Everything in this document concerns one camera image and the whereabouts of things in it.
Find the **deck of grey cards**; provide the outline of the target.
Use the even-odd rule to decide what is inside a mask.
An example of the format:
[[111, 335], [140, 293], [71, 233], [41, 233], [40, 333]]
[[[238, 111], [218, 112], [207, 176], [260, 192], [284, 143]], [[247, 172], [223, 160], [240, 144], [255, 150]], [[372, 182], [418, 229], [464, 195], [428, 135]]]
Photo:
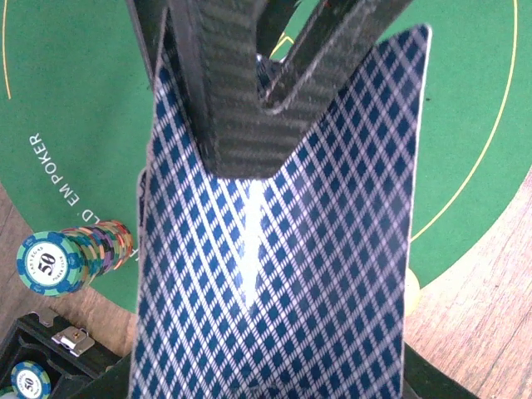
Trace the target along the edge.
[[204, 168], [171, 32], [139, 181], [132, 398], [398, 398], [419, 24], [373, 48], [279, 171]]

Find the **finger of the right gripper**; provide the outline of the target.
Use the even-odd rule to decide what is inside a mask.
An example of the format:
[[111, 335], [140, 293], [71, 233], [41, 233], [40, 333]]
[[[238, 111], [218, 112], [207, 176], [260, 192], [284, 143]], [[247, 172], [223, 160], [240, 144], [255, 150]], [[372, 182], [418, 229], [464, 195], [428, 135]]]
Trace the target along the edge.
[[205, 168], [244, 179], [280, 169], [407, 6], [406, 0], [318, 2], [279, 73], [259, 92], [257, 57], [273, 50], [294, 2], [128, 2], [149, 76], [164, 37], [175, 40]]

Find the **orange big blind button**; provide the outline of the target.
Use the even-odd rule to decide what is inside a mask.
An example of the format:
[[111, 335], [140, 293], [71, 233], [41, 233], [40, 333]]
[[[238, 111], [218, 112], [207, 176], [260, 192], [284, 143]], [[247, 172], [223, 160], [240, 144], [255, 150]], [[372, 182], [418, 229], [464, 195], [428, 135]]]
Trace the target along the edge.
[[405, 280], [405, 313], [413, 313], [421, 297], [421, 287], [418, 278], [410, 268], [406, 269]]

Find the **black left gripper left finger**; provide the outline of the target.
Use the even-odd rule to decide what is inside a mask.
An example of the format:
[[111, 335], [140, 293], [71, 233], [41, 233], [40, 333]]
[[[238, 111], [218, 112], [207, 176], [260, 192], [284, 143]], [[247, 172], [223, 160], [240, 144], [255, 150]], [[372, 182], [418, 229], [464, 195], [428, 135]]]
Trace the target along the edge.
[[129, 398], [131, 354], [74, 394], [75, 398]]

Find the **poker chip stack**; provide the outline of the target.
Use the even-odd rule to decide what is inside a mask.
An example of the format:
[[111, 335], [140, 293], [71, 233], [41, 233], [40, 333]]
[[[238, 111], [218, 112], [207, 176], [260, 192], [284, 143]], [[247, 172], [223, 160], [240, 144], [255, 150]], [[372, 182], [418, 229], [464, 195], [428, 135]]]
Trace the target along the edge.
[[33, 292], [57, 298], [117, 270], [129, 260], [133, 246], [130, 230], [117, 220], [36, 232], [17, 251], [17, 272]]

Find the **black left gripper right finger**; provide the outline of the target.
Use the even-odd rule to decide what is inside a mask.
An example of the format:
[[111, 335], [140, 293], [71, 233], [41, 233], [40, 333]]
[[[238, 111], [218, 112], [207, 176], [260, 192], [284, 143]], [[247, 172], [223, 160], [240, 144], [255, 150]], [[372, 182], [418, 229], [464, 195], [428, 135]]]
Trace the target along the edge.
[[406, 344], [402, 398], [478, 399], [478, 396], [449, 378]]

